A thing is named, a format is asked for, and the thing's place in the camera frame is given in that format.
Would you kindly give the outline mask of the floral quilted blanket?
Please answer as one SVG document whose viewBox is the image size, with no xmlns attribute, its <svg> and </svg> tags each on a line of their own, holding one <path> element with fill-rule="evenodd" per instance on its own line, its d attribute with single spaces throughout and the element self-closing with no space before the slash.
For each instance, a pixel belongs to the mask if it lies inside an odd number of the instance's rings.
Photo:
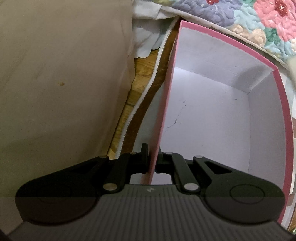
<svg viewBox="0 0 296 241">
<path fill-rule="evenodd" d="M 238 37 L 282 66 L 295 58 L 295 1 L 170 1 L 183 18 Z"/>
</svg>

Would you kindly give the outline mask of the pink cardboard box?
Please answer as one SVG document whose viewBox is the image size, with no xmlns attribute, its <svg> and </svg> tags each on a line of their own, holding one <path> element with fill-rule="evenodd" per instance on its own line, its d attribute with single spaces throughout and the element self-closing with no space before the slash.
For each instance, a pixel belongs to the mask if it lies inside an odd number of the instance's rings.
<svg viewBox="0 0 296 241">
<path fill-rule="evenodd" d="M 293 181 L 293 130 L 278 68 L 246 45 L 181 21 L 154 125 L 158 151 L 207 157 L 268 180 Z"/>
</svg>

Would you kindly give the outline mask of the beige cardboard panel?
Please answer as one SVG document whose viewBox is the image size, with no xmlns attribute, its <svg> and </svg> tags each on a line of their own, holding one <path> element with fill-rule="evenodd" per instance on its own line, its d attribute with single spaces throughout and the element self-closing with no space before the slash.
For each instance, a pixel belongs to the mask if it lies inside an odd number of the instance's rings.
<svg viewBox="0 0 296 241">
<path fill-rule="evenodd" d="M 24 183 L 108 152 L 134 78 L 132 1 L 1 1 L 1 230 Z"/>
</svg>

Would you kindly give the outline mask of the white bed sheet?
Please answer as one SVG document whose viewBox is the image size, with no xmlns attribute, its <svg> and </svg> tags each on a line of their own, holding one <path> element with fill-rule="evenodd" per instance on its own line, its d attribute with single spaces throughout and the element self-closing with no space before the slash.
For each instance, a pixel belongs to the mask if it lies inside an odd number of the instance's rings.
<svg viewBox="0 0 296 241">
<path fill-rule="evenodd" d="M 153 50 L 164 51 L 178 15 L 174 7 L 179 1 L 133 1 L 132 31 L 134 35 L 134 57 L 146 58 Z"/>
</svg>

